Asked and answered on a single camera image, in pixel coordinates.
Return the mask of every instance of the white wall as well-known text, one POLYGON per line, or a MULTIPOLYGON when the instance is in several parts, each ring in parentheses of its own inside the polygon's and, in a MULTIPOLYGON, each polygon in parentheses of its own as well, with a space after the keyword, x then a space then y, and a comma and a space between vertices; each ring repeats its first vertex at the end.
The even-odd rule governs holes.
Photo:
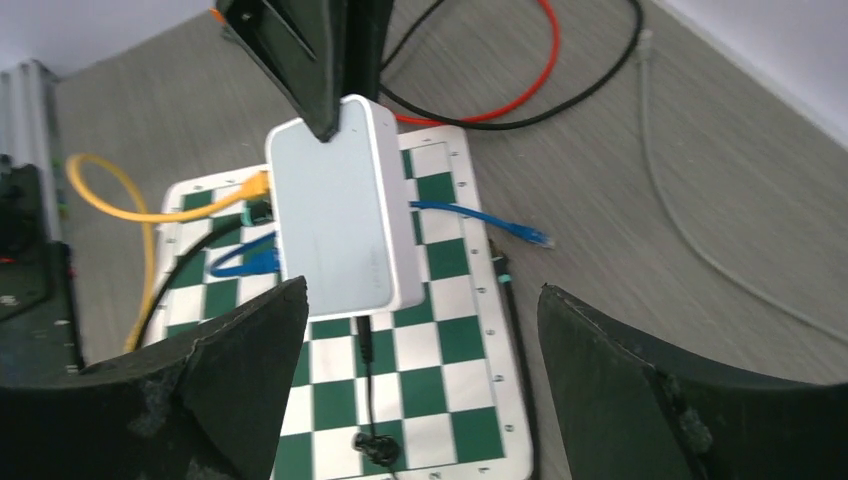
POLYGON ((848 0, 656 0, 848 148, 848 0))
POLYGON ((35 58, 59 76, 121 53, 214 0, 0 0, 0 70, 35 58))

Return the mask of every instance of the white box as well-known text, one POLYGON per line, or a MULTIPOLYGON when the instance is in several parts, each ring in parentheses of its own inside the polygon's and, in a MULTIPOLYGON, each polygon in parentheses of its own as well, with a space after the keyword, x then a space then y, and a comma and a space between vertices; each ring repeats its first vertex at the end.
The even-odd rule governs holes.
POLYGON ((311 321, 421 303, 424 290, 394 115, 342 99, 339 131, 319 142, 298 118, 268 134, 283 278, 306 277, 311 321))

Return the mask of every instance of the red cable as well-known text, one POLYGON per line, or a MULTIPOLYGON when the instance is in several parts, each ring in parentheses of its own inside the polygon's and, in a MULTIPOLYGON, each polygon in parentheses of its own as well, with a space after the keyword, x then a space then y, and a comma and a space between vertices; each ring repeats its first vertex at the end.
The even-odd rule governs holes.
MULTIPOLYGON (((530 88, 527 89, 527 91, 522 93, 518 98, 516 98, 512 102, 504 105, 503 107, 497 110, 492 110, 489 113, 483 113, 481 115, 463 118, 462 121, 474 123, 485 122, 494 118, 498 118, 508 112, 515 110, 519 106, 523 105, 527 100, 529 100, 530 97, 535 95, 536 92, 540 88, 542 88, 542 85, 544 85, 545 82, 548 80, 548 77, 551 76, 551 72, 553 71, 554 66, 557 63, 557 58, 559 56, 559 22, 557 21, 556 13, 554 13, 554 10, 553 8, 551 8, 551 5, 548 3, 548 0, 538 1, 539 5, 545 11, 545 15, 547 15, 548 17, 548 21, 551 24, 551 32, 553 33, 553 38, 551 39, 551 53, 548 55, 548 63, 547 65, 545 65, 545 69, 542 70, 542 74, 539 75, 539 78, 537 78, 536 81, 533 82, 533 85, 531 85, 530 88)), ((407 117, 406 115, 400 115, 397 113, 395 114, 395 117, 397 117, 398 121, 400 122, 411 123, 415 125, 442 125, 441 122, 430 120, 428 118, 407 117)))

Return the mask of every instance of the yellow cable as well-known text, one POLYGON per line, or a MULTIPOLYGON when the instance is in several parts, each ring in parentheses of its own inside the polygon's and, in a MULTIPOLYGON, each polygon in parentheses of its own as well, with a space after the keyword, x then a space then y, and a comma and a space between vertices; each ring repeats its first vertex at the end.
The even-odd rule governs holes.
POLYGON ((139 222, 142 224, 141 231, 142 239, 144 242, 144 287, 142 290, 141 307, 139 308, 138 320, 130 331, 129 336, 127 336, 127 340, 124 345, 125 352, 132 352, 135 349, 135 345, 138 341, 138 338, 141 336, 141 332, 144 329, 144 320, 147 317, 149 309, 152 307, 149 303, 152 300, 151 297, 153 295, 153 281, 154 276, 156 275, 156 257, 153 243, 153 224, 185 222, 189 220, 203 218, 219 210, 223 210, 224 208, 227 208, 228 206, 240 200, 252 200, 266 195, 269 190, 267 172, 259 172, 249 178, 246 182, 244 182, 241 185, 239 191, 232 195, 228 195, 227 197, 223 198, 222 200, 216 203, 213 203, 212 205, 207 205, 205 207, 179 213, 157 214, 149 212, 147 204, 144 202, 144 197, 141 195, 141 192, 139 191, 135 183, 132 181, 132 179, 130 179, 129 175, 127 175, 126 172, 124 172, 105 158, 90 153, 72 155, 70 158, 68 158, 66 168, 68 172, 68 180, 70 181, 71 185, 74 187, 77 193, 79 193, 80 196, 92 206, 114 217, 139 222), (124 186, 127 193, 129 193, 137 211, 129 212, 126 210, 121 210, 106 203, 103 199, 95 195, 94 192, 92 192, 91 189, 88 188, 88 185, 85 183, 85 180, 83 180, 82 174, 80 172, 80 167, 85 163, 93 163, 99 167, 102 167, 103 169, 111 173, 115 178, 117 178, 118 181, 120 181, 121 184, 124 186))

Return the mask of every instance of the white cable connector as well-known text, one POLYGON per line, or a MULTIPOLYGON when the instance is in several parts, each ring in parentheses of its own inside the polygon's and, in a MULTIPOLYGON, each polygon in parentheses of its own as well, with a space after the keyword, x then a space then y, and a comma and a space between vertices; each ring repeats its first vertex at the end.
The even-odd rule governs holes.
POLYGON ((643 28, 639 32, 639 41, 636 44, 636 60, 638 62, 647 62, 651 58, 652 39, 654 32, 650 29, 643 28))

